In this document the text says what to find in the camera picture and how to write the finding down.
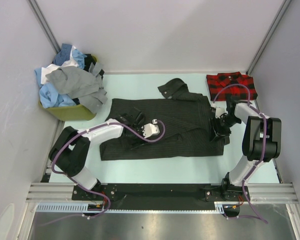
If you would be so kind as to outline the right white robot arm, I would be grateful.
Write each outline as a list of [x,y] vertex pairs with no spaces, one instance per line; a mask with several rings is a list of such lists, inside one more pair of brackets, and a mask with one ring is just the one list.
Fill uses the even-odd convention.
[[282,121],[266,116],[247,101],[230,97],[226,108],[211,104],[210,141],[228,143],[231,127],[245,124],[242,157],[221,181],[217,191],[226,201],[244,198],[246,183],[259,167],[281,153]]

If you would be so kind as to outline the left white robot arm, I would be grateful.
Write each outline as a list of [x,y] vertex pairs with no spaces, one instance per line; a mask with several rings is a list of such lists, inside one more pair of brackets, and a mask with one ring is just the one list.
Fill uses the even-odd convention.
[[88,199],[97,199],[101,193],[101,183],[85,166],[91,144],[101,144],[127,135],[128,130],[124,125],[142,135],[145,120],[145,115],[134,107],[128,113],[109,118],[105,123],[88,130],[66,127],[49,152],[48,157],[54,163],[51,168],[58,167],[61,174],[81,185]]

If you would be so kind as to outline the dark pinstriped long sleeve shirt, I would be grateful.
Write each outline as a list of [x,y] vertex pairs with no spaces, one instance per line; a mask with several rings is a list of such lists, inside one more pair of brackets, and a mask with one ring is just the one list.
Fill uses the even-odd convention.
[[210,141],[212,112],[207,96],[190,92],[180,78],[159,86],[158,91],[162,99],[112,100],[108,118],[137,108],[145,115],[145,124],[160,121],[160,134],[133,150],[126,149],[126,135],[103,142],[99,147],[102,161],[223,155],[230,142]]

